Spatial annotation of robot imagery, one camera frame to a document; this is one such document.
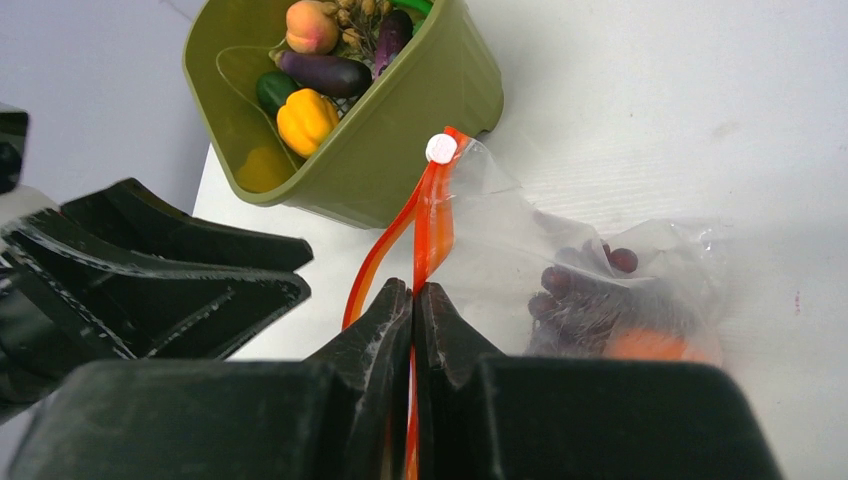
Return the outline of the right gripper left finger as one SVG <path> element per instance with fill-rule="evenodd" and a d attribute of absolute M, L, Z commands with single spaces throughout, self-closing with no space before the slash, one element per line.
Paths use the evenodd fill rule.
<path fill-rule="evenodd" d="M 98 361 L 41 407 L 10 479 L 400 479 L 413 302 L 399 279 L 295 362 Z"/>

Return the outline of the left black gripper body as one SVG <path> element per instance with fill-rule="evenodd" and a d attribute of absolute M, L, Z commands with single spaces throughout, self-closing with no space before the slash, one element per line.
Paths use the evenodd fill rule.
<path fill-rule="evenodd" d="M 1 421 L 55 391 L 76 368 L 97 360 L 131 359 L 129 327 L 116 292 L 123 272 L 66 261 L 69 279 L 35 262 L 1 255 Z"/>

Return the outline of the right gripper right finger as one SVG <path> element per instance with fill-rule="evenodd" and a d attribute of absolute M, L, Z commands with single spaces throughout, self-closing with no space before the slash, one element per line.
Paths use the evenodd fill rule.
<path fill-rule="evenodd" d="M 421 479 L 778 479 L 739 387 L 695 363 L 511 357 L 414 300 Z"/>

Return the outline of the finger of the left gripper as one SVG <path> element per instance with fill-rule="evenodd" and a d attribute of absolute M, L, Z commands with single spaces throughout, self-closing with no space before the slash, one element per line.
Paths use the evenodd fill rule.
<path fill-rule="evenodd" d="M 55 210 L 6 223 L 1 238 L 13 268 L 2 319 L 90 358 L 224 359 L 311 294 L 295 271 L 132 251 Z"/>
<path fill-rule="evenodd" d="M 314 259 L 304 239 L 192 217 L 135 178 L 66 202 L 60 211 L 110 244 L 169 260 L 294 272 Z"/>

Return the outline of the dark red grape bunch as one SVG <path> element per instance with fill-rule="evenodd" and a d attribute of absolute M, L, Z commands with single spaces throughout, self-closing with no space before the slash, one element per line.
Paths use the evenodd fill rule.
<path fill-rule="evenodd" d="M 544 269 L 540 282 L 542 290 L 527 303 L 531 354 L 599 356 L 614 333 L 641 319 L 639 299 L 624 286 L 564 265 Z"/>

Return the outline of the clear zip bag orange zipper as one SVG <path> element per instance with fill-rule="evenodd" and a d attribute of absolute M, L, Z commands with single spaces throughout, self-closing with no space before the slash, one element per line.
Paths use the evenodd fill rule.
<path fill-rule="evenodd" d="M 427 167 L 406 205 L 366 256 L 348 298 L 344 324 L 362 314 L 374 276 L 393 244 L 412 232 L 410 412 L 403 475 L 421 479 L 414 350 L 414 300 L 439 284 L 460 316 L 511 357 L 695 363 L 719 369 L 717 323 L 726 296 L 724 257 L 707 223 L 651 220 L 603 239 L 590 225 L 545 214 L 477 140 L 448 128 L 426 148 Z M 528 350 L 527 303 L 542 290 L 544 269 L 564 265 L 624 286 L 639 299 L 641 319 L 625 329 L 650 329 L 685 339 L 710 363 L 552 357 Z"/>

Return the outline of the orange toy fruit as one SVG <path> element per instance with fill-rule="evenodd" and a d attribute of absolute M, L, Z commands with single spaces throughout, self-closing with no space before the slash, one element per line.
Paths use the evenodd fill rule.
<path fill-rule="evenodd" d="M 639 328 L 625 329 L 611 337 L 603 356 L 619 360 L 711 362 L 708 355 L 683 338 Z"/>

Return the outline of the purple toy eggplant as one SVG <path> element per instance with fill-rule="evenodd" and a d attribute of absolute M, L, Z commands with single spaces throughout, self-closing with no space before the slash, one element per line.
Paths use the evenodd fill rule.
<path fill-rule="evenodd" d="M 269 56 L 293 80 L 328 97 L 359 97 L 373 82 L 369 67 L 356 60 L 292 50 L 270 53 Z"/>

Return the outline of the peach toy fruit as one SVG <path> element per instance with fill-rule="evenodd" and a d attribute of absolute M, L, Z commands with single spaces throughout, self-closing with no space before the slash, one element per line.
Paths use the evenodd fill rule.
<path fill-rule="evenodd" d="M 298 53 L 325 55 L 339 39 L 335 15 L 339 7 L 332 2 L 302 0 L 286 12 L 287 45 Z"/>

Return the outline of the olive green plastic bin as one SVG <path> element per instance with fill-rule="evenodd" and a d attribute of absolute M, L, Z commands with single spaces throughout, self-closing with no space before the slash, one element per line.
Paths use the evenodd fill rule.
<path fill-rule="evenodd" d="M 451 126 L 475 136 L 497 125 L 501 72 L 463 1 L 437 1 L 421 29 L 338 127 L 300 158 L 261 110 L 257 79 L 285 34 L 285 1 L 209 1 L 188 34 L 183 68 L 232 192 L 363 228 L 384 227 L 422 175 L 428 139 Z"/>

